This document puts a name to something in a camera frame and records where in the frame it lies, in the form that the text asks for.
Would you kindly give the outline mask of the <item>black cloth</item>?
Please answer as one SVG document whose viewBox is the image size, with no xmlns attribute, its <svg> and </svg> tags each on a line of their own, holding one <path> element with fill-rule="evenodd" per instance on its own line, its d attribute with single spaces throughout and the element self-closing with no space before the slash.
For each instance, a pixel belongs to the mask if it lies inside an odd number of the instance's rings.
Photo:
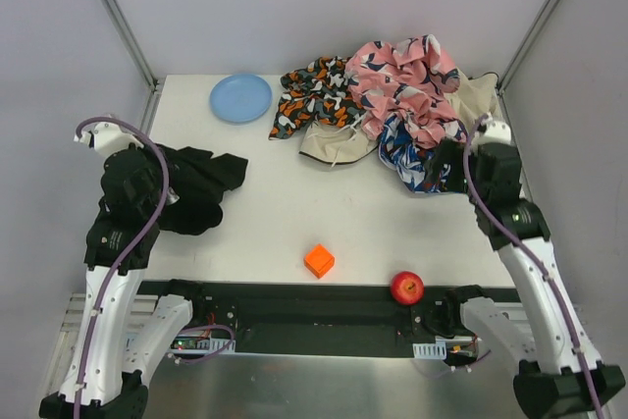
<svg viewBox="0 0 628 419">
<path fill-rule="evenodd" d="M 184 147 L 159 146 L 168 164 L 170 189 L 178 197 L 163 209 L 158 224 L 162 231 L 200 236 L 223 220 L 224 194 L 242 186 L 248 160 L 230 153 Z"/>
</svg>

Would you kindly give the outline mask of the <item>pink shark print cloth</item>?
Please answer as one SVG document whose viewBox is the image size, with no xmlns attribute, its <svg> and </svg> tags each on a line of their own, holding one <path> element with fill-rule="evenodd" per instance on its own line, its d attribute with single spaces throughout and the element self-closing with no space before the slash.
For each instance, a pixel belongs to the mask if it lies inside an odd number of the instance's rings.
<svg viewBox="0 0 628 419">
<path fill-rule="evenodd" d="M 458 90 L 460 71 L 434 35 L 397 44 L 369 42 L 348 60 L 345 76 L 353 100 L 365 110 L 361 125 L 370 138 L 378 138 L 395 116 L 423 149 L 445 138 L 466 139 L 466 128 L 446 99 Z"/>
</svg>

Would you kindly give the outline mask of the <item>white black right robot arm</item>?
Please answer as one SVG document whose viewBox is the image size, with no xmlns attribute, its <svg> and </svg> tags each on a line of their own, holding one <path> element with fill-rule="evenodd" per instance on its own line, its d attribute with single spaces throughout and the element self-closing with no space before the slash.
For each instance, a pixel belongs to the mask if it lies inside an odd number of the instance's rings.
<svg viewBox="0 0 628 419">
<path fill-rule="evenodd" d="M 445 339 L 468 332 L 484 341 L 509 368 L 526 417 L 602 417 L 626 380 L 619 366 L 602 360 L 576 314 L 543 213 L 521 194 L 517 149 L 446 139 L 426 166 L 427 182 L 436 182 L 444 168 L 453 189 L 468 194 L 480 231 L 514 282 L 531 334 L 525 336 L 477 285 L 447 290 L 423 316 L 424 328 Z"/>
</svg>

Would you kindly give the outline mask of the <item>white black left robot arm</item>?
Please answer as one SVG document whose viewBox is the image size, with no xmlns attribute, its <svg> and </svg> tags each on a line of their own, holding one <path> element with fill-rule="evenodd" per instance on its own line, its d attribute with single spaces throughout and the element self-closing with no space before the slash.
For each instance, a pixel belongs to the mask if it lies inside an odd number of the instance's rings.
<svg viewBox="0 0 628 419">
<path fill-rule="evenodd" d="M 175 337 L 202 301 L 199 285 L 172 280 L 132 342 L 127 327 L 151 250 L 164 229 L 171 175 L 154 145 L 111 153 L 99 212 L 87 233 L 85 302 L 61 387 L 43 398 L 42 418 L 140 418 L 148 388 Z"/>
</svg>

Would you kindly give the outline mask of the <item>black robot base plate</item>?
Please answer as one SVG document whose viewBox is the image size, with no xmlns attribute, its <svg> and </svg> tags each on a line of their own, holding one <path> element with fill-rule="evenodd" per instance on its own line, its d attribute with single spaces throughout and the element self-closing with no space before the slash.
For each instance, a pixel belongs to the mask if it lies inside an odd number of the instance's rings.
<svg viewBox="0 0 628 419">
<path fill-rule="evenodd" d="M 228 330 L 237 353 L 409 358 L 415 343 L 434 341 L 423 318 L 453 291 L 429 286 L 404 306 L 386 286 L 205 283 L 194 322 Z"/>
</svg>

